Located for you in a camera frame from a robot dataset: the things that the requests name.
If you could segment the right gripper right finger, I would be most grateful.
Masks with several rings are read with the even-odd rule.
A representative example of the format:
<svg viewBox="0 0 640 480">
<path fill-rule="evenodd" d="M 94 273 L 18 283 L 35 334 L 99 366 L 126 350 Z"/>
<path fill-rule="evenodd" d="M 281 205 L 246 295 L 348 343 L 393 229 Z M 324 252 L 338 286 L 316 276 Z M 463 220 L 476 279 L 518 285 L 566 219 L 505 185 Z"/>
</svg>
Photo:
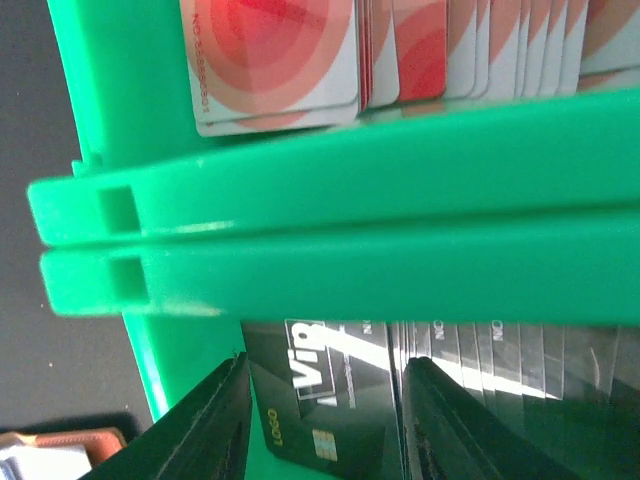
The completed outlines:
<svg viewBox="0 0 640 480">
<path fill-rule="evenodd" d="M 402 410 L 411 479 L 576 479 L 511 432 L 431 359 L 403 373 Z"/>
</svg>

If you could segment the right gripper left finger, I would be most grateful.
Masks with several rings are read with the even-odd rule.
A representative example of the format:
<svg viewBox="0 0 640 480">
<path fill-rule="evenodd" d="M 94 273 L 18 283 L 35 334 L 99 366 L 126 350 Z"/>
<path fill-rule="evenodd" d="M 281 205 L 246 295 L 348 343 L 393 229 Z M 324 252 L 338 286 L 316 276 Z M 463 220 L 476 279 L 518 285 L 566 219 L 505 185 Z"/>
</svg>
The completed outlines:
<svg viewBox="0 0 640 480">
<path fill-rule="evenodd" d="M 247 355 L 223 361 L 91 479 L 243 479 L 252 398 Z"/>
</svg>

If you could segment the brown leather card holder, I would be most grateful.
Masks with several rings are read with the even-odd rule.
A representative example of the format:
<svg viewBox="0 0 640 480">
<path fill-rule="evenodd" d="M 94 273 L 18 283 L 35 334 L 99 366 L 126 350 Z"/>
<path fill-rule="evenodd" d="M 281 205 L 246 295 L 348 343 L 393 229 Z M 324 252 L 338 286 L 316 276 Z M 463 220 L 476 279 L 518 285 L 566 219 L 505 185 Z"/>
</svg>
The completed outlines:
<svg viewBox="0 0 640 480">
<path fill-rule="evenodd" d="M 1 435 L 2 479 L 79 479 L 125 448 L 116 428 Z"/>
</svg>

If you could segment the black VIP credit card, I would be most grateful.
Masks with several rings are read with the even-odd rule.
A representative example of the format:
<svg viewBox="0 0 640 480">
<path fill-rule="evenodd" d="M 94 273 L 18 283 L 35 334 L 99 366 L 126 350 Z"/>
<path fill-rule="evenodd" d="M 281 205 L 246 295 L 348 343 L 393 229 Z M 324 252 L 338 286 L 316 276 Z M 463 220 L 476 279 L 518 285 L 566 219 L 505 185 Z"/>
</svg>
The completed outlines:
<svg viewBox="0 0 640 480">
<path fill-rule="evenodd" d="M 267 448 L 340 479 L 404 474 L 385 324 L 285 319 L 241 325 Z"/>
</svg>

